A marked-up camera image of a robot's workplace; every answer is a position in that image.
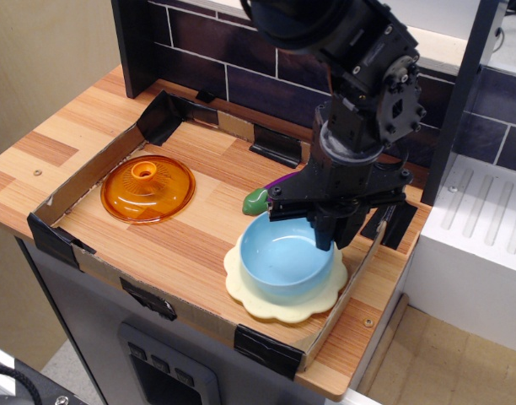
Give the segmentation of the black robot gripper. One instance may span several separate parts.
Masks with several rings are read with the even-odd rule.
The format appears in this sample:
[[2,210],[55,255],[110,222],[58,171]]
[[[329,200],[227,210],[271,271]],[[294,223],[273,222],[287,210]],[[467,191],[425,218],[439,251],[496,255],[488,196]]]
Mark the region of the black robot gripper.
[[343,249],[362,228],[368,210],[403,203],[412,181],[402,160],[339,165],[311,158],[302,170],[268,188],[269,219],[306,218],[318,249],[330,250],[332,241]]

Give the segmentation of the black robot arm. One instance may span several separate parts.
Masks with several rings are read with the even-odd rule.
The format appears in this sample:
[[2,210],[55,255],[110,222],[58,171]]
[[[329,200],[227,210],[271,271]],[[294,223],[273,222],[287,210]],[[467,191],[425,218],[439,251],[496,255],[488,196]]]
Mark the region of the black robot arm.
[[378,1],[244,1],[277,49],[310,54],[329,75],[331,99],[314,115],[309,161],[269,192],[273,221],[304,218],[317,248],[348,246],[368,212],[405,201],[412,173],[380,155],[421,127],[425,109],[417,41]]

